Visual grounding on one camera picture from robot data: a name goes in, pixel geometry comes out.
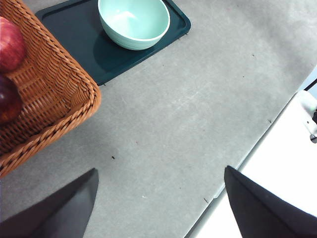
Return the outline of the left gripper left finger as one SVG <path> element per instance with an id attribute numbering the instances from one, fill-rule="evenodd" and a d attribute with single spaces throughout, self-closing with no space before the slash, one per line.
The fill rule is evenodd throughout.
<path id="1" fill-rule="evenodd" d="M 0 223 L 2 238 L 82 238 L 99 186 L 93 168 L 44 200 Z"/>

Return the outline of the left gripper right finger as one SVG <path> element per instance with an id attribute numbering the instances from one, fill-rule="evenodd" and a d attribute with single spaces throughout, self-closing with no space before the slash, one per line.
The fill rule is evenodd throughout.
<path id="1" fill-rule="evenodd" d="M 227 166 L 225 188 L 244 238 L 315 238 L 317 218 Z"/>

